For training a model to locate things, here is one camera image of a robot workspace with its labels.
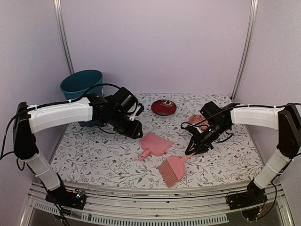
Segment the pink plastic hand brush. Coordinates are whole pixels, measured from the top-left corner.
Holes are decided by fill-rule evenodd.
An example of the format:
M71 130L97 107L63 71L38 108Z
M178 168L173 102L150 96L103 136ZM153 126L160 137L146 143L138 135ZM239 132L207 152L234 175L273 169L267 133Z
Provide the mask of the pink plastic hand brush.
M172 155L158 167L158 171L168 188L171 188L183 178L186 171L185 162L192 156L193 154L180 158L179 156Z

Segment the pink plastic dustpan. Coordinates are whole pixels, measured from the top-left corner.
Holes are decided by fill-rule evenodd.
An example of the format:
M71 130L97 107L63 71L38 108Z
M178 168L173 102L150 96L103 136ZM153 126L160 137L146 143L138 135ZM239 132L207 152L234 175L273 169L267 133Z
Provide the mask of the pink plastic dustpan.
M138 160L143 161L149 155L160 157L172 144L172 141L164 139L150 131L140 140L143 152L138 156Z

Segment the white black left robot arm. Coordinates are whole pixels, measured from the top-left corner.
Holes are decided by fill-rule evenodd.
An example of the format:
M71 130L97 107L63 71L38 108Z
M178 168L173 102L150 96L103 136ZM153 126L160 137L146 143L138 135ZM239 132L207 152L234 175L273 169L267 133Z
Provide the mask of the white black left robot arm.
M117 99L114 95L90 94L80 100L44 107L20 103L13 128L14 154L29 166L59 204L66 204L70 194L63 189L59 176L39 152L34 135L69 123L98 121L111 125L120 135L138 139L143 136L143 130L135 117L142 111L136 98L130 96Z

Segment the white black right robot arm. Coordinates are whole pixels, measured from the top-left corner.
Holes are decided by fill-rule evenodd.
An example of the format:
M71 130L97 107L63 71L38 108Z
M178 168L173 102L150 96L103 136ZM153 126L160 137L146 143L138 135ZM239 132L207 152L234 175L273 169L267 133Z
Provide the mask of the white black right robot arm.
M261 190L273 181L297 155L301 147L301 117L296 103L283 106L241 105L231 103L218 107L214 102L206 103L200 113L209 123L199 131L201 123L188 125L185 130L192 134L186 155L205 153L213 148L212 143L232 125L251 125L278 131L278 144L259 174L249 184L243 195L247 205L254 205L261 198Z

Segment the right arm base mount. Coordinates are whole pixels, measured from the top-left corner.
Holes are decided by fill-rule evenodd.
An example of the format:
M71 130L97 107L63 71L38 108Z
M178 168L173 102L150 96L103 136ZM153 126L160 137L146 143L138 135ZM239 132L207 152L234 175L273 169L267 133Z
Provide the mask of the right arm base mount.
M241 212L243 218L247 221L256 221L259 219L267 200L265 189L260 189L255 185L253 180L248 184L245 192L230 191L225 196L225 201L229 205L230 210L258 205L256 208Z

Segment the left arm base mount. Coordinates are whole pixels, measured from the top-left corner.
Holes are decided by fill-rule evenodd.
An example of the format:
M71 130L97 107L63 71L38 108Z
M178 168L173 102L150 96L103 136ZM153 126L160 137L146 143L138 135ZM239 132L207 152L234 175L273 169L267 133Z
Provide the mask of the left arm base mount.
M45 200L58 206L65 206L74 209L83 210L86 203L86 193L84 190L76 188L68 191L64 185L50 191L46 189L47 195Z

